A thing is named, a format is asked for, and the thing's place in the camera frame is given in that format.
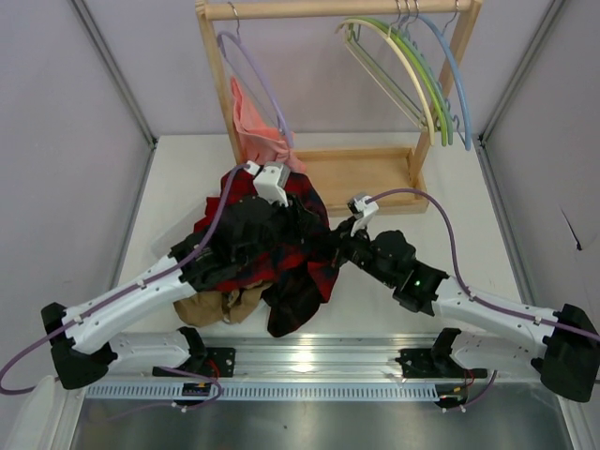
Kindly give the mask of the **cream hanger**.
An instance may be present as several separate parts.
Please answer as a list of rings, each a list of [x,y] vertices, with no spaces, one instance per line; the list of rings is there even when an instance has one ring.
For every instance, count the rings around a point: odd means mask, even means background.
[[[367,29],[390,49],[404,70],[416,100],[403,89],[400,84],[383,68],[360,42],[361,32]],[[409,58],[406,45],[401,44],[398,37],[393,36],[390,27],[383,27],[367,18],[351,17],[343,20],[336,27],[346,50],[354,57],[367,75],[374,81],[387,97],[404,113],[407,118],[435,142],[436,126],[428,106],[426,91],[428,90],[424,76],[420,74],[415,63]]]

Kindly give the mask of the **blue hanger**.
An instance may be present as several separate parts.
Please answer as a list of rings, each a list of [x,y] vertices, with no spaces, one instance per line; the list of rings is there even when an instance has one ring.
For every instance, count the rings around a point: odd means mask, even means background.
[[[419,20],[427,25],[436,39],[438,39],[438,42],[444,51],[446,58],[444,64],[448,66],[449,73],[452,75],[452,80],[454,81],[457,91],[457,98],[462,115],[461,124],[463,126],[463,133],[460,133],[459,131],[457,133],[464,145],[465,150],[471,151],[472,118],[459,64],[462,60],[471,36],[471,31],[473,29],[469,27],[470,16],[468,11],[456,11],[456,14],[458,15],[458,20],[450,42],[447,41],[444,35],[444,29],[441,30],[429,17],[422,15],[419,17]]]

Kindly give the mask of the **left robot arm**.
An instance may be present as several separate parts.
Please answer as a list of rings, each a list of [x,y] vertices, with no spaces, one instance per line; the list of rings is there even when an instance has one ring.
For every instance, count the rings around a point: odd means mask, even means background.
[[[145,369],[158,376],[203,372],[208,351],[197,331],[126,333],[149,313],[226,281],[246,283],[262,259],[308,250],[329,231],[320,202],[289,195],[269,202],[257,195],[219,202],[210,224],[189,234],[144,273],[87,303],[41,310],[54,368],[67,390],[111,372]]]

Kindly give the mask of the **purple hanger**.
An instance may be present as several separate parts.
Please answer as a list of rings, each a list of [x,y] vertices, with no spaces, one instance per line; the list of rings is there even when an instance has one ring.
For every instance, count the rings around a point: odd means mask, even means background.
[[[275,126],[279,131],[280,136],[284,139],[285,143],[288,144],[289,147],[293,148],[294,140],[293,133],[290,130],[287,121],[285,119],[285,115],[283,111],[280,109],[278,100],[276,98],[275,92],[266,75],[263,73],[262,68],[258,65],[255,58],[251,55],[248,48],[243,44],[241,36],[240,36],[240,16],[237,12],[237,9],[233,2],[228,1],[227,4],[231,8],[234,18],[236,20],[236,30],[235,34],[229,31],[219,31],[217,33],[217,47],[220,50],[221,56],[224,58],[226,63],[229,65],[233,74],[238,77],[238,79],[244,83],[246,86],[248,84],[244,81],[241,74],[235,70],[233,63],[229,60],[226,52],[224,38],[227,38],[236,48],[237,50],[244,56],[247,61],[247,64],[250,66],[251,70],[254,72],[254,75],[257,77],[264,93],[269,99],[271,106],[275,111],[276,123]]]

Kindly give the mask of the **tan garment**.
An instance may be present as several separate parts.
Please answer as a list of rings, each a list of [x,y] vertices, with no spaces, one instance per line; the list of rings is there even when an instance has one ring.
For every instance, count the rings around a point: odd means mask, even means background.
[[[239,324],[259,306],[272,282],[259,281],[230,292],[199,292],[173,304],[179,319],[188,325],[205,327],[215,323]]]

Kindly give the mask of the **red plaid skirt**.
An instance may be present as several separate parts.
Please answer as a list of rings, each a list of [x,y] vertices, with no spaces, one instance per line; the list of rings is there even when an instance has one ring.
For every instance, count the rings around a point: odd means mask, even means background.
[[[219,197],[208,197],[204,209],[204,217],[193,226],[195,233],[208,230],[212,217],[217,213],[221,197],[224,197],[229,172],[222,176]],[[306,189],[314,189],[308,177],[301,173],[291,173],[286,184],[290,194]],[[226,205],[247,195],[257,194],[252,185],[252,176],[240,170],[235,174]],[[274,338],[281,338],[296,331],[307,323],[318,311],[321,304],[327,303],[338,279],[338,269],[330,265],[330,261],[320,254],[310,261],[282,272],[272,280],[258,281],[224,281],[217,285],[218,292],[230,292],[259,281],[272,282],[271,288],[262,294],[262,300],[271,308],[267,331]]]

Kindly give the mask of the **green hanger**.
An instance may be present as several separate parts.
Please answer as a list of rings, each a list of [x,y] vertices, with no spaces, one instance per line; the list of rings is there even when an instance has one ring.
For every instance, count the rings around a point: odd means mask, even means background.
[[[390,49],[408,75],[417,99],[413,99],[366,50],[361,42],[364,30],[372,32]],[[400,34],[397,27],[375,18],[353,16],[344,19],[336,32],[341,34],[346,49],[370,78],[419,130],[426,133],[432,143],[437,138],[441,139],[443,146],[453,142],[454,129],[442,89],[434,80],[425,57]]]

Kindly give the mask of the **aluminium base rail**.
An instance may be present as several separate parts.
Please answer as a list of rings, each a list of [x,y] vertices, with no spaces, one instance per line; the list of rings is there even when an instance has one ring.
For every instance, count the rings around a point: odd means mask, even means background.
[[[202,374],[141,371],[109,375],[86,387],[89,399],[143,400],[188,409],[220,401],[434,402],[452,387],[469,401],[495,386],[539,387],[521,344],[470,333],[467,362],[442,375],[430,351],[435,335],[210,337]]]

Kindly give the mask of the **wooden clothes rack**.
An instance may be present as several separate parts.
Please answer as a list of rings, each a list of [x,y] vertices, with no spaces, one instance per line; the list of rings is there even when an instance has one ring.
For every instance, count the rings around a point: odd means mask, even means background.
[[[458,95],[444,51],[428,26],[429,17],[451,41],[456,11],[468,11],[474,29],[478,1],[253,1],[233,3],[240,16],[240,36],[271,83],[293,134],[292,150],[306,165],[304,173],[319,192],[330,216],[346,213],[355,194],[374,195],[399,188],[396,200],[383,202],[389,215],[422,213],[427,202],[413,195],[422,188],[423,165],[431,147],[463,144]],[[233,125],[230,78],[234,76],[267,126],[275,111],[244,56],[224,38],[226,52],[242,83],[217,45],[217,33],[235,34],[236,20],[227,2],[199,1],[195,11],[217,98],[237,162],[247,161]],[[371,80],[346,50],[336,27],[346,18],[365,16],[391,23],[416,45],[442,89],[453,125],[453,142],[431,142]],[[361,42],[413,99],[408,76],[390,49],[368,30]]]

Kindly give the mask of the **pink skirt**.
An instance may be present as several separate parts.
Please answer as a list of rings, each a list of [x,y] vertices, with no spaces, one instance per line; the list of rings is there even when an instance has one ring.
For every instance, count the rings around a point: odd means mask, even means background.
[[[295,173],[305,173],[306,165],[297,157],[275,127],[267,126],[238,80],[230,78],[232,120],[244,159],[259,165],[281,162]]]

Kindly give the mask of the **teal hanger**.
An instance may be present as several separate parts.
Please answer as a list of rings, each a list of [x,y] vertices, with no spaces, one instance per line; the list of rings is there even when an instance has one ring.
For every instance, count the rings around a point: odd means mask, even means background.
[[[442,137],[442,146],[453,142],[453,128],[449,120],[449,111],[438,82],[434,79],[431,67],[426,58],[417,50],[416,45],[398,30],[390,33],[390,38],[405,52],[407,59],[413,64],[416,72],[425,83],[430,100],[433,104],[432,119]]]

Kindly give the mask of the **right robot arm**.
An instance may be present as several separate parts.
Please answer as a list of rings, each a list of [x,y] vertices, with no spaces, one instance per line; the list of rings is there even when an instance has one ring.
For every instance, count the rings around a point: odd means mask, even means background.
[[[353,263],[392,292],[413,313],[466,323],[475,336],[445,329],[431,349],[439,370],[485,368],[530,372],[552,393],[579,403],[591,400],[599,371],[599,334],[587,313],[566,304],[556,310],[483,298],[457,277],[416,258],[400,231],[370,238],[349,218],[331,231],[325,246],[335,265]]]

